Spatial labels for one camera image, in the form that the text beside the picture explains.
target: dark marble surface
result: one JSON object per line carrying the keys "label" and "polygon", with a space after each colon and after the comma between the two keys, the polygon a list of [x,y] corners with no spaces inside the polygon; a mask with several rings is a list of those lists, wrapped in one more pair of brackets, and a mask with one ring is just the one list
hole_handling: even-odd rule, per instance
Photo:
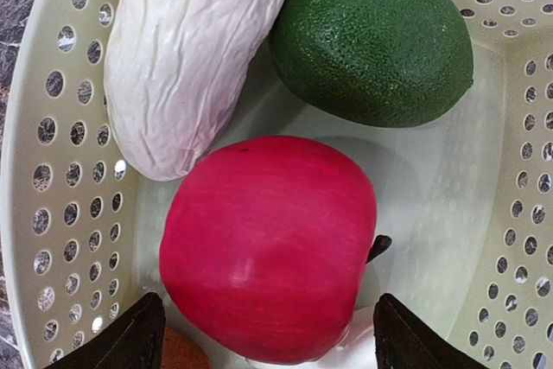
{"label": "dark marble surface", "polygon": [[[25,25],[34,0],[0,0],[0,144],[10,84]],[[0,369],[20,369],[0,256]]]}

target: basket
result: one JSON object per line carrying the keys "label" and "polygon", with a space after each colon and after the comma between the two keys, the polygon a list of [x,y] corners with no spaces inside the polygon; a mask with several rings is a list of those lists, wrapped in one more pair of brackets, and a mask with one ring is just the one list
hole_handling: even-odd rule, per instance
{"label": "basket", "polygon": [[[372,178],[378,232],[358,306],[387,291],[485,366],[553,367],[553,0],[454,0],[474,42],[475,83],[444,118],[374,129],[308,107],[263,46],[216,147],[289,134],[330,144]],[[118,0],[36,0],[6,121],[3,260],[17,342],[44,367],[145,291],[216,369],[246,362],[189,325],[159,283],[178,182],[127,166],[111,137],[103,56]]]}

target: red apple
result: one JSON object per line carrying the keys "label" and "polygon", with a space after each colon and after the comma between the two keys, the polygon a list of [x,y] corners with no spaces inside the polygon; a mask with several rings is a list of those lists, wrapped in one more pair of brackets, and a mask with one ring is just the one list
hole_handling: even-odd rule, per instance
{"label": "red apple", "polygon": [[162,280],[200,330],[242,356],[298,364],[346,333],[377,222],[352,160],[297,137],[215,151],[168,214]]}

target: avocado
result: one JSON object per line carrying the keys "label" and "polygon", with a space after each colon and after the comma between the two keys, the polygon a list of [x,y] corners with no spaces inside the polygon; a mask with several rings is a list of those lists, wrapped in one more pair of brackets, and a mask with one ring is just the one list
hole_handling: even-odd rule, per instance
{"label": "avocado", "polygon": [[298,98],[359,124],[426,124],[473,84],[470,36],[451,0],[285,0],[269,45]]}

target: white vegetable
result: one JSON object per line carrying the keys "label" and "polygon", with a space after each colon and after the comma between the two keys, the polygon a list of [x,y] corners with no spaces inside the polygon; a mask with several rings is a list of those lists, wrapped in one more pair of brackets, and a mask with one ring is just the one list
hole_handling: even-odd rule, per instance
{"label": "white vegetable", "polygon": [[229,120],[283,0],[120,0],[105,56],[113,135],[142,175],[186,175]]}

